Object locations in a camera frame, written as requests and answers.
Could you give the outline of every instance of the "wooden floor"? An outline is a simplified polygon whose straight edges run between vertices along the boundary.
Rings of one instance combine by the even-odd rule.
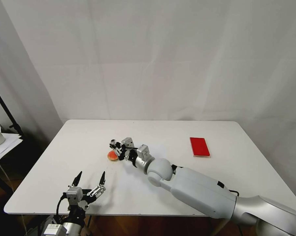
[[[94,236],[210,235],[220,220],[208,217],[93,216],[89,229]],[[256,236],[254,227],[241,226],[244,236]],[[228,222],[217,236],[240,236],[237,225]]]

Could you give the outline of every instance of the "black cable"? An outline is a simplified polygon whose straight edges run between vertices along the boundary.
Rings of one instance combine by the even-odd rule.
[[[230,192],[234,192],[234,193],[236,193],[237,194],[237,196],[239,196],[240,195],[240,193],[238,192],[238,191],[235,191],[235,190],[229,190]]]
[[[90,225],[90,221],[91,221],[91,215],[89,216],[89,219],[88,219],[88,224],[87,224],[87,227],[89,228],[89,225]]]
[[[56,221],[58,224],[61,223],[61,220],[60,220],[60,216],[59,216],[59,207],[60,207],[60,204],[61,204],[61,201],[64,200],[66,198],[66,193],[63,193],[63,195],[61,196],[58,204],[57,204],[57,207],[56,207]]]
[[[236,193],[237,196],[240,196],[240,193],[238,191],[235,191],[235,190],[229,190],[229,191]],[[237,228],[239,229],[240,235],[243,236],[243,232],[241,230],[241,227],[239,225],[237,225]]]
[[[240,235],[243,236],[242,230],[239,225],[237,225],[237,228],[239,229]]]

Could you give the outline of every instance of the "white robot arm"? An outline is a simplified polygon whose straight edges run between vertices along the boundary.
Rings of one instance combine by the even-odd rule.
[[[209,217],[256,224],[258,236],[296,236],[296,211],[287,206],[261,196],[235,196],[220,181],[172,165],[166,159],[155,159],[146,145],[135,148],[131,138],[121,143],[111,140],[110,147],[120,160],[131,161],[147,174],[151,184],[164,188]]]

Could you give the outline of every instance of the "white table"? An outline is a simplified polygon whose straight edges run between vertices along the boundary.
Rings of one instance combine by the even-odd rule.
[[[87,214],[203,215],[164,189],[151,185],[130,162],[107,159],[109,141],[132,137],[155,157],[220,180],[242,197],[262,195],[296,210],[296,197],[236,122],[229,121],[67,121],[39,158],[4,211],[55,214],[63,191],[82,170],[79,186],[95,187],[106,171],[106,192]],[[211,158],[194,157],[189,137],[204,137]],[[60,214],[67,214],[64,200]]]

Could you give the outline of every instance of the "red box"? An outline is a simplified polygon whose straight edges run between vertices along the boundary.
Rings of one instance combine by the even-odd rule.
[[[204,138],[190,138],[194,156],[210,157]]]

